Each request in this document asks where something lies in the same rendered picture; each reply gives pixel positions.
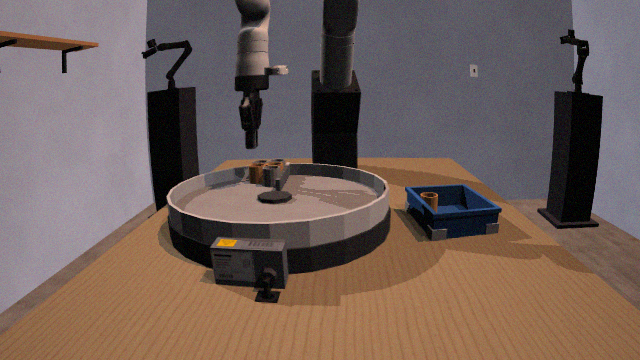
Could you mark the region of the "dark blue open crate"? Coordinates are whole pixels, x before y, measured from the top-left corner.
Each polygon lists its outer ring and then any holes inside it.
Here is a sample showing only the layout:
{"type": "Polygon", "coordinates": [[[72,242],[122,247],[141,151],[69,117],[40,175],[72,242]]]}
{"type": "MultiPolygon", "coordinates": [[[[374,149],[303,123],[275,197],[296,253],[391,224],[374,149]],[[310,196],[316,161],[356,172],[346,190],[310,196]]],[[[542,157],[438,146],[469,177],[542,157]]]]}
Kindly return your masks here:
{"type": "Polygon", "coordinates": [[[405,211],[431,241],[498,233],[502,208],[465,184],[405,187],[405,191],[405,211]],[[438,194],[437,213],[419,197],[424,192],[438,194]]]}

